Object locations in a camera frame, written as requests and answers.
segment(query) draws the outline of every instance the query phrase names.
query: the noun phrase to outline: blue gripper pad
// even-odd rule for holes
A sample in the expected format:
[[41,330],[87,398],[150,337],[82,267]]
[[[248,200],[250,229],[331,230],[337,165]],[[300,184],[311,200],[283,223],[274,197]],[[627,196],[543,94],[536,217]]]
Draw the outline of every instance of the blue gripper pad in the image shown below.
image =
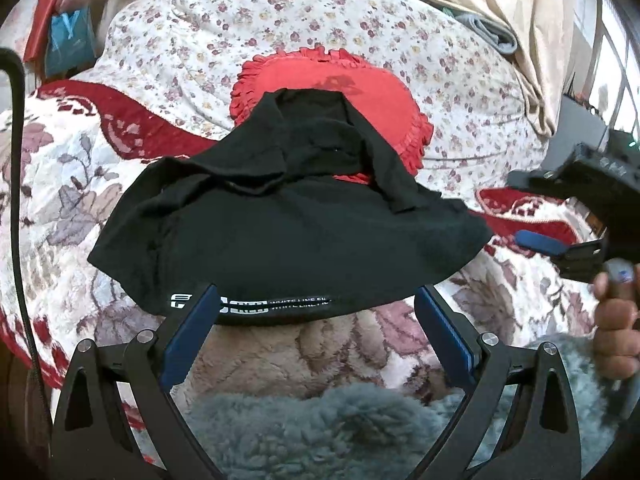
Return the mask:
[[164,350],[160,387],[169,392],[182,384],[220,312],[220,295],[211,285],[191,309]]
[[415,295],[414,312],[450,384],[466,392],[473,389],[476,386],[473,355],[425,287]]
[[556,258],[562,256],[569,248],[560,240],[532,231],[518,231],[516,233],[516,243],[524,249]]

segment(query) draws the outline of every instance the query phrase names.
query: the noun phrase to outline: floral fabric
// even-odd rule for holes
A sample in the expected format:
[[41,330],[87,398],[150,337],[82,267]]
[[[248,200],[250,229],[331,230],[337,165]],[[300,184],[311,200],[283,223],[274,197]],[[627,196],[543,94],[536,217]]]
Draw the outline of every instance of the floral fabric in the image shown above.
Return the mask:
[[[111,27],[106,50],[81,81],[27,99],[23,148],[22,272],[47,382],[60,386],[76,344],[130,340],[159,320],[142,312],[86,256],[116,201],[145,165],[192,155],[232,129],[230,92],[257,54],[322,44],[391,70],[434,124],[417,179],[478,210],[561,220],[582,238],[569,206],[493,194],[507,171],[535,167],[545,145],[524,118],[513,68],[493,49],[416,0],[140,0]],[[0,336],[26,358],[9,250],[10,112],[0,115]],[[438,285],[455,310],[505,342],[588,333],[595,300],[537,255],[495,238]],[[412,299],[297,326],[211,331],[179,406],[204,391],[298,397],[370,381],[429,400],[446,392]],[[125,392],[127,402],[133,401]],[[140,424],[129,408],[130,422]]]

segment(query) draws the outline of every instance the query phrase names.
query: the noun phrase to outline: black cable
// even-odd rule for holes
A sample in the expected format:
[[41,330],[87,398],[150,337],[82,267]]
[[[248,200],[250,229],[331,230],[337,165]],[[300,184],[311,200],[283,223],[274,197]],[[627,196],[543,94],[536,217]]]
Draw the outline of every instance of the black cable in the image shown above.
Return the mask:
[[36,341],[31,329],[31,320],[27,312],[27,303],[24,299],[24,286],[22,284],[22,271],[20,270],[20,169],[22,166],[22,128],[24,126],[24,69],[20,57],[7,48],[0,48],[0,70],[9,76],[12,99],[12,129],[11,129],[11,216],[9,219],[11,230],[11,259],[14,267],[15,295],[18,298],[22,326],[27,337],[27,346],[31,357],[33,371],[38,381],[38,392],[44,407],[44,416],[47,421],[47,437],[50,441],[53,422],[49,401],[38,359]]

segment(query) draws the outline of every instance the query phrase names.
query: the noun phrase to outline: gray fluffy rug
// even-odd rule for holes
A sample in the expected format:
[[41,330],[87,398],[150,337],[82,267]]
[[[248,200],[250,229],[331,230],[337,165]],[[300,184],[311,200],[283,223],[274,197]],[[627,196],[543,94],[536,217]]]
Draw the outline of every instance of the gray fluffy rug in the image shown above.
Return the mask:
[[[572,385],[585,474],[615,432],[603,422],[604,385],[594,372],[590,340],[562,335],[546,340],[558,345]],[[474,463],[490,457],[513,393],[514,386],[505,390]],[[388,480],[411,472],[461,399],[462,393],[454,391],[423,406],[392,390],[352,384],[307,400],[203,396],[184,418],[230,480]],[[139,444],[157,456],[148,437],[139,436]]]

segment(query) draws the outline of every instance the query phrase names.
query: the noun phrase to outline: black garment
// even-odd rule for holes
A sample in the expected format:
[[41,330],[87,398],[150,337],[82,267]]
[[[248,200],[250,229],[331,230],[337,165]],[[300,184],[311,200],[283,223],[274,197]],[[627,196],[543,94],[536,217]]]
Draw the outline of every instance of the black garment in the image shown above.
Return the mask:
[[[356,173],[372,184],[333,177]],[[279,90],[206,152],[150,164],[89,262],[152,314],[214,283],[220,323],[281,324],[412,296],[490,236],[417,184],[341,93]]]

